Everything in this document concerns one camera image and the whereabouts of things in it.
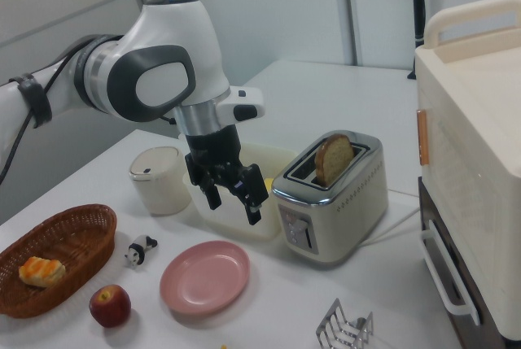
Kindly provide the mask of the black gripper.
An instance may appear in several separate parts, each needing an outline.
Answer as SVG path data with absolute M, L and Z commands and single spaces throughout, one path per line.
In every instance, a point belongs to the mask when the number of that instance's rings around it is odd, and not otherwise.
M 268 198 L 264 178 L 257 164 L 244 165 L 239 158 L 241 143 L 237 129 L 231 125 L 204 136 L 186 138 L 190 153 L 186 166 L 190 181 L 206 196 L 208 206 L 221 206 L 217 189 L 221 186 L 237 197 L 245 207 L 250 225 L 261 220 L 261 204 Z

